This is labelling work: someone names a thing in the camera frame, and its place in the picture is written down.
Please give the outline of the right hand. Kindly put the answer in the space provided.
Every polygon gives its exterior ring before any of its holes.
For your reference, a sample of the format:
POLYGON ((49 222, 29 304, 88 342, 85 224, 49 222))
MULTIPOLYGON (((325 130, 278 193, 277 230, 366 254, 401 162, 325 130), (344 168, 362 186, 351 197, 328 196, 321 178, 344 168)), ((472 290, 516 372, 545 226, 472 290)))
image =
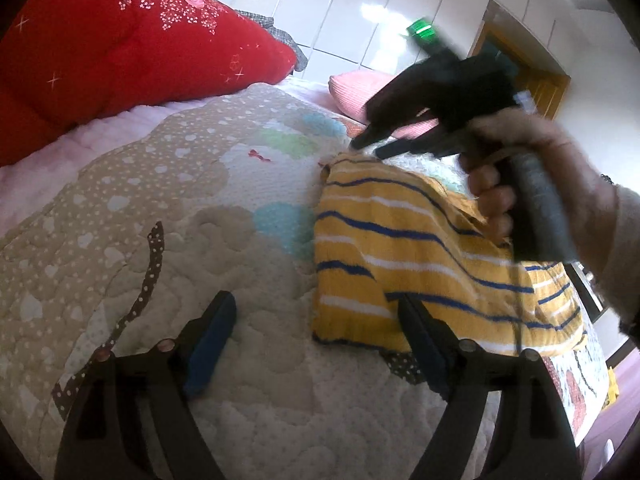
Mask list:
MULTIPOLYGON (((614 185, 598 174, 580 147, 553 120, 507 108, 474 119, 469 128, 487 139, 530 148, 539 155, 562 198, 579 261, 600 278, 615 232, 614 185)), ((501 184, 497 169, 476 156, 463 154, 459 162, 487 220, 488 235, 493 240, 508 237, 513 226, 508 212, 516 204, 514 189, 501 184)))

